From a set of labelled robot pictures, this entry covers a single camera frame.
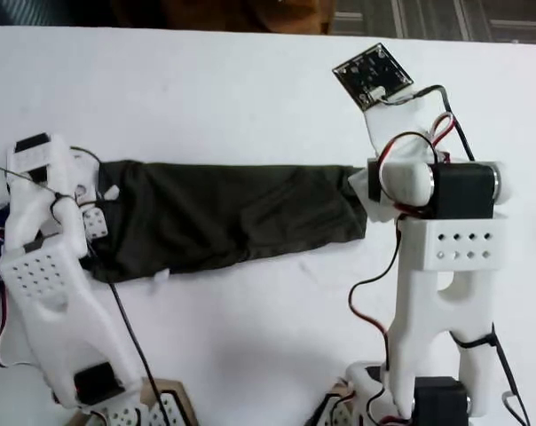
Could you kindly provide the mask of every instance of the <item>white table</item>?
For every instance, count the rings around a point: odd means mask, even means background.
[[[105,160],[363,165],[365,121],[331,69],[377,41],[0,28],[0,162],[15,140],[49,131]],[[536,46],[383,42],[410,75],[447,87],[477,158],[514,175],[495,316],[536,425]],[[393,246],[392,224],[369,224],[364,241],[118,288],[155,375],[185,383],[201,424],[299,425],[349,363],[383,357],[346,296]],[[360,308],[390,321],[395,277],[361,290]],[[96,289],[120,324],[110,293]],[[15,357],[25,340],[17,323],[7,334],[5,357]],[[433,353],[435,372],[456,371],[447,336]],[[506,388],[495,361],[492,411],[476,425],[515,424]],[[36,371],[0,369],[0,424],[68,416]]]

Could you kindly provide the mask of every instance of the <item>gray carpet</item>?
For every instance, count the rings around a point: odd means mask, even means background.
[[[536,43],[536,0],[337,0],[332,33]]]

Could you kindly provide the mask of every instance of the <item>brown object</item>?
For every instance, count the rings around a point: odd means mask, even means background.
[[[193,411],[193,407],[191,405],[191,401],[189,400],[189,397],[187,396],[185,388],[181,382],[155,379],[155,385],[158,387],[160,392],[175,391],[179,396],[179,400],[181,401],[181,405],[183,406],[185,413],[187,414],[189,426],[199,426],[199,423],[197,423],[197,417],[195,417],[195,412]],[[144,380],[144,385],[140,394],[140,401],[150,408],[154,406],[156,402],[150,382],[147,380]],[[90,418],[91,417],[89,415],[77,411],[66,426],[84,426]]]
[[[321,34],[335,0],[162,0],[168,28]]]

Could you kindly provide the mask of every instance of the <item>black circuit board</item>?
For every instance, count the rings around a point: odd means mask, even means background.
[[[382,43],[349,59],[333,73],[363,112],[378,103],[370,96],[376,88],[382,86],[388,98],[413,83]]]

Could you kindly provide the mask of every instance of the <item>dark green fabric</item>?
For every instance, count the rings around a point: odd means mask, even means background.
[[[102,260],[93,274],[195,272],[364,238],[367,214],[347,181],[357,171],[102,163],[100,192],[114,184],[120,196],[100,204],[109,233],[93,242]]]

